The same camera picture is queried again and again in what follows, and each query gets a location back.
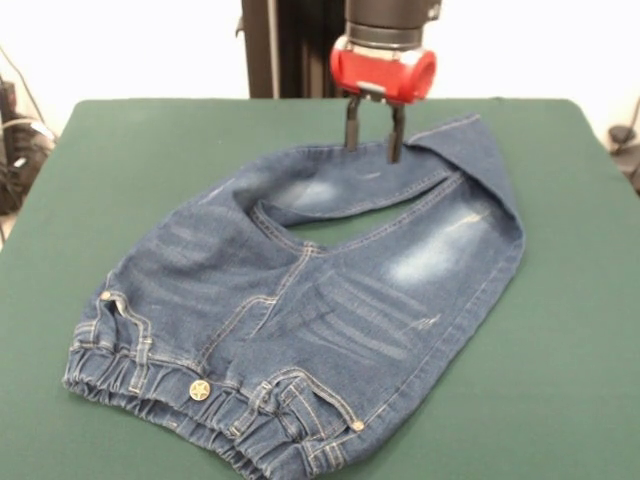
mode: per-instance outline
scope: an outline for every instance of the belt loop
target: belt loop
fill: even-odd
[[[237,438],[245,434],[258,416],[260,405],[269,399],[269,393],[272,388],[273,387],[267,382],[262,382],[260,386],[256,388],[254,394],[249,399],[247,411],[229,427],[228,434],[232,438]]]

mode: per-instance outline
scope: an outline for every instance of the elastic waistband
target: elastic waistband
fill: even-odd
[[[201,380],[195,372],[152,359],[144,366],[144,386],[137,390],[131,385],[139,367],[128,352],[76,347],[63,383],[89,400],[124,408],[216,452],[248,480],[311,478],[325,469],[312,465],[296,441],[298,422],[293,414],[252,408],[251,400],[237,389],[215,383],[208,383],[206,399],[195,400],[189,393]],[[321,461],[312,458],[313,463]]]

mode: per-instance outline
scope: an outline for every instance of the jeans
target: jeans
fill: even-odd
[[[478,116],[387,145],[265,155],[176,208],[88,301],[63,379],[217,452],[300,479],[376,451],[515,275],[524,230]],[[407,202],[335,245],[295,225]]]

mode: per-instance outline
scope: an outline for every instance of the metal button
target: metal button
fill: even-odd
[[[353,422],[353,425],[351,425],[351,428],[353,428],[356,432],[361,432],[362,430],[364,430],[364,423],[360,420],[356,420],[355,422]]]
[[[196,380],[189,387],[189,395],[197,402],[206,400],[211,393],[211,386],[204,380]]]

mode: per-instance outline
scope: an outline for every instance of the green mat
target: green mat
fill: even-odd
[[[0,253],[0,478],[238,479],[214,454],[63,389],[89,294],[184,200],[260,154],[343,138],[343,101],[80,104]],[[432,100],[408,135],[482,115],[528,235],[520,272],[422,407],[326,478],[640,478],[640,202],[580,110]],[[362,140],[391,128],[361,107]],[[326,243],[376,218],[306,227]]]

